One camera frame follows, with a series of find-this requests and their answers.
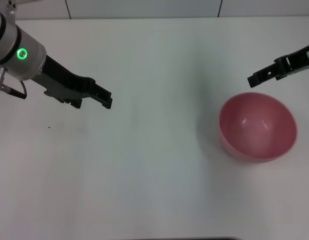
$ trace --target cable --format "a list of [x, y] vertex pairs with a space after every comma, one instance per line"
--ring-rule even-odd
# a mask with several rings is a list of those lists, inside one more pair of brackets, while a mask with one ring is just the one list
[[24, 84], [23, 81], [20, 81], [20, 83], [21, 83], [21, 85], [22, 85], [22, 88], [23, 88], [24, 93], [19, 92], [19, 91], [15, 90], [15, 89], [13, 89], [13, 88], [7, 86], [7, 85], [4, 85], [4, 84], [2, 85], [1, 90], [2, 90], [3, 92], [5, 92], [5, 93], [11, 95], [11, 96], [15, 96], [15, 97], [20, 98], [20, 99], [26, 99], [26, 97], [27, 97], [27, 95], [28, 95], [28, 94], [27, 94], [26, 86], [25, 86], [25, 84]]
[[20, 81], [20, 83], [22, 85], [23, 92], [24, 92], [24, 95], [25, 95], [24, 99], [26, 99], [26, 97], [28, 96], [26, 86], [24, 84], [24, 81]]

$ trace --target green light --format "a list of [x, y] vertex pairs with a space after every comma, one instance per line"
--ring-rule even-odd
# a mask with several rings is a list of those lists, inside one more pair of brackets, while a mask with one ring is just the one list
[[18, 57], [18, 59], [25, 59], [28, 55], [28, 52], [26, 49], [24, 48], [20, 48], [17, 52], [16, 52], [16, 56]]

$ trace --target plastic bowl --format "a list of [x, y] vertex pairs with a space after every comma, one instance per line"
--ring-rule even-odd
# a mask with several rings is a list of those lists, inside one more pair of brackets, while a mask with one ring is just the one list
[[235, 158], [256, 163], [275, 160], [294, 146], [298, 129], [277, 99], [257, 92], [230, 98], [219, 115], [221, 143]]

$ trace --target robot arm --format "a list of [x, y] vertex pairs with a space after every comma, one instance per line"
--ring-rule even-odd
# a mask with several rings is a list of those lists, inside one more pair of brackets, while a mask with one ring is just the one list
[[[0, 0], [0, 91], [25, 99], [22, 81], [31, 79], [46, 88], [44, 94], [79, 109], [83, 98], [105, 108], [112, 105], [111, 92], [89, 77], [75, 75], [47, 55], [45, 47], [15, 22], [15, 0]], [[21, 81], [25, 93], [4, 85], [5, 73]]]
[[309, 46], [289, 55], [279, 57], [274, 60], [274, 64], [248, 77], [248, 81], [250, 87], [253, 88], [272, 78], [280, 80], [306, 69], [309, 69]]

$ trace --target white table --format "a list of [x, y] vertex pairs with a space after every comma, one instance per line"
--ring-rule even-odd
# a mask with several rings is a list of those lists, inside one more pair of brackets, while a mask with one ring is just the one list
[[[113, 105], [75, 109], [32, 81], [26, 100], [0, 94], [0, 240], [309, 240], [309, 70], [247, 81], [309, 44], [309, 17], [18, 24]], [[281, 159], [240, 165], [219, 144], [220, 107], [249, 91], [297, 120]]]

